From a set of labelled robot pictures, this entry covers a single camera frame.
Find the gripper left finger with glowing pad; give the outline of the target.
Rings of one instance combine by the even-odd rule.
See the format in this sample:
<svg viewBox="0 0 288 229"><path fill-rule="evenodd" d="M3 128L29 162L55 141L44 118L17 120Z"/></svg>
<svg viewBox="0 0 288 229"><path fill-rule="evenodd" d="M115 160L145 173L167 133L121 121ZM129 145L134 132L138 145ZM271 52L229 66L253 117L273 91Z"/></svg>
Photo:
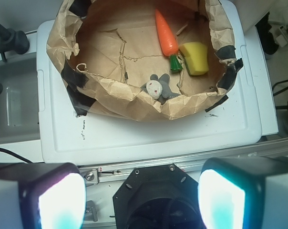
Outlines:
<svg viewBox="0 0 288 229"><path fill-rule="evenodd" d="M0 163L0 229L80 229L85 181L72 163Z"/></svg>

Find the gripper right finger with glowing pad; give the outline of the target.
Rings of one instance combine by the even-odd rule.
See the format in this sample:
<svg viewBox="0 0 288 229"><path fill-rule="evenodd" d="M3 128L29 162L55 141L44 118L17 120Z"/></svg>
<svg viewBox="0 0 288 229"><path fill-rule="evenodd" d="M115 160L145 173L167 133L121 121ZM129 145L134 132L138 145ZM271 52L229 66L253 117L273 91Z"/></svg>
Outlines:
<svg viewBox="0 0 288 229"><path fill-rule="evenodd" d="M288 157L214 157L198 182L208 229L288 229Z"/></svg>

